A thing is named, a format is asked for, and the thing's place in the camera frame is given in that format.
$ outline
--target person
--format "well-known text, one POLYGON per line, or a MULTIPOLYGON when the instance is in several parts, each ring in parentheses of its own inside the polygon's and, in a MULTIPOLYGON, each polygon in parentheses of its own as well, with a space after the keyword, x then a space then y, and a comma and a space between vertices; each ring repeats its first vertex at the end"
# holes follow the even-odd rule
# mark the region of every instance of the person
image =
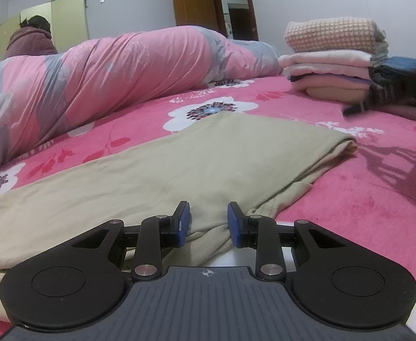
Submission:
POLYGON ((57 53, 50 34, 50 23, 43 16, 35 15, 21 22, 20 29, 12 34, 4 59, 12 56, 41 56, 57 53))

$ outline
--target doorway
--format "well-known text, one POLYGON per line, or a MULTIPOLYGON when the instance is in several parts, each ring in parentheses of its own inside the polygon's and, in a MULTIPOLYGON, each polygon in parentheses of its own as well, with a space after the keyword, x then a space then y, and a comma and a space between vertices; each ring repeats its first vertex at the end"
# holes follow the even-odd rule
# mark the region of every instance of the doorway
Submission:
POLYGON ((173 7, 177 25, 199 25, 228 38, 259 40, 252 0, 173 0, 173 7))

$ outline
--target stack of folded clothes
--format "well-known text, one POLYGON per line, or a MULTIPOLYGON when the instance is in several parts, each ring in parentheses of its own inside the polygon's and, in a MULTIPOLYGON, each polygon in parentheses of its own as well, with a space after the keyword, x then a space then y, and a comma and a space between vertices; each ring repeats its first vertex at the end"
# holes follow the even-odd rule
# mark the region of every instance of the stack of folded clothes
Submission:
POLYGON ((283 74, 317 99, 357 103, 372 83, 369 67, 388 58, 385 33, 368 18, 291 22, 285 40, 296 53, 279 58, 283 74))

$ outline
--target bed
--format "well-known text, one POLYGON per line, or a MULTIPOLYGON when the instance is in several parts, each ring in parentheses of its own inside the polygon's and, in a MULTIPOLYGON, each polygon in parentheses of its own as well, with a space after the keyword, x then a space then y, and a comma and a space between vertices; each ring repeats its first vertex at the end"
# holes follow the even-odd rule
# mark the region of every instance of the bed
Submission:
MULTIPOLYGON (((219 111, 305 122, 355 136, 359 150, 277 221, 314 221, 402 264, 416 279, 416 122, 378 112, 346 121, 341 109, 291 90, 282 76, 219 81, 131 106, 41 144, 0 169, 0 194, 178 132, 219 111)), ((284 254, 291 270, 289 252, 284 254)), ((232 249, 207 264, 253 266, 254 256, 252 249, 232 249)), ((416 332, 416 307, 407 324, 416 332)), ((0 321, 0 335, 8 327, 0 321)))

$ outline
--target black hair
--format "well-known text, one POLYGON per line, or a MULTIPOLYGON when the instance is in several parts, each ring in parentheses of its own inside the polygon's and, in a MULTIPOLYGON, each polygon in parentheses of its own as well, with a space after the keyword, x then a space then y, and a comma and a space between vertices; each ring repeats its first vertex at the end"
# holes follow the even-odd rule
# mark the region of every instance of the black hair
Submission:
POLYGON ((40 15, 35 15, 32 18, 25 19, 23 22, 21 22, 20 28, 25 27, 39 28, 50 33, 50 23, 47 21, 47 19, 40 15))

